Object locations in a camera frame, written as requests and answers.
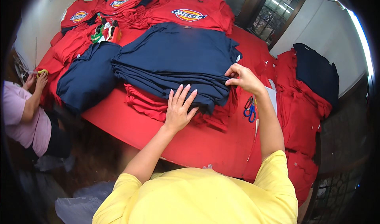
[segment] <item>sleeve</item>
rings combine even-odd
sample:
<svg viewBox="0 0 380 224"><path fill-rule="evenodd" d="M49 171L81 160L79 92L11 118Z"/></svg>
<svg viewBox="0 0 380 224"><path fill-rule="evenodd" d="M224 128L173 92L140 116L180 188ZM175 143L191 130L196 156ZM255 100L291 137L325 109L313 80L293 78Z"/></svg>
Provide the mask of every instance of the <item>sleeve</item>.
<svg viewBox="0 0 380 224"><path fill-rule="evenodd" d="M3 109L5 125L17 125L21 121L26 100L4 86Z"/></svg>
<svg viewBox="0 0 380 224"><path fill-rule="evenodd" d="M288 215L297 217L298 201L296 191L288 177L287 160L283 151L276 151L263 161L254 185L277 198L281 208Z"/></svg>
<svg viewBox="0 0 380 224"><path fill-rule="evenodd" d="M104 200L95 212L92 223L119 223L130 205L133 196L142 186L141 182L131 174L121 174L112 193Z"/></svg>

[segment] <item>fluorescent light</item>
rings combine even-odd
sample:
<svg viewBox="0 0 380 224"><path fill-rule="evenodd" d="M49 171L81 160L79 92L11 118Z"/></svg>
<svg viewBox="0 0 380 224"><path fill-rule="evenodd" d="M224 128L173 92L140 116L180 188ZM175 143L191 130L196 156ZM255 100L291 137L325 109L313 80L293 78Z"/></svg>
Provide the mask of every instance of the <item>fluorescent light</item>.
<svg viewBox="0 0 380 224"><path fill-rule="evenodd" d="M359 35L359 38L361 41L361 46L363 47L364 55L365 55L366 61L367 61L368 75L371 77L373 75L373 65L372 65L371 53L369 50L366 35L364 34L363 28L360 25L358 17L351 10L347 10L347 11L351 17L352 22L355 25L356 31L358 32L358 35Z"/></svg>
<svg viewBox="0 0 380 224"><path fill-rule="evenodd" d="M285 4L285 3L284 3ZM291 8L292 10L294 10L292 7L290 7L289 5L285 4L288 8Z"/></svg>

